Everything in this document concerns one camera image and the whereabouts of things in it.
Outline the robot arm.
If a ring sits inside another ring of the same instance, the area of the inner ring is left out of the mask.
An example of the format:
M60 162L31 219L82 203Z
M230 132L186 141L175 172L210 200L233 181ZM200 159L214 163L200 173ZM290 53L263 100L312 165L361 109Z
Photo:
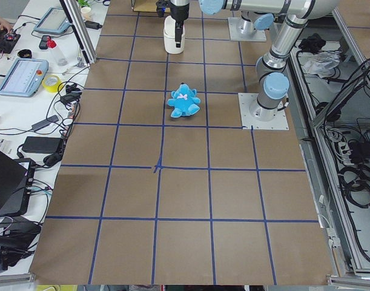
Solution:
M259 58L256 72L260 92L249 106L249 113L259 121L274 119L278 105L289 89L289 80L282 73L291 49L310 19L331 13L338 1L199 1L208 15L221 10L285 15L282 28L268 53Z

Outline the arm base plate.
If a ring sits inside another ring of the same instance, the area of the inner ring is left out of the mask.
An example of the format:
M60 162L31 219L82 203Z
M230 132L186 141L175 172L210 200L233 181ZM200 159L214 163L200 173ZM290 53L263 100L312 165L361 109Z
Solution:
M266 42L265 30L258 29L251 21L228 18L231 41Z
M289 130L282 101L276 109L264 109L257 102L257 93L239 93L242 128L247 130Z

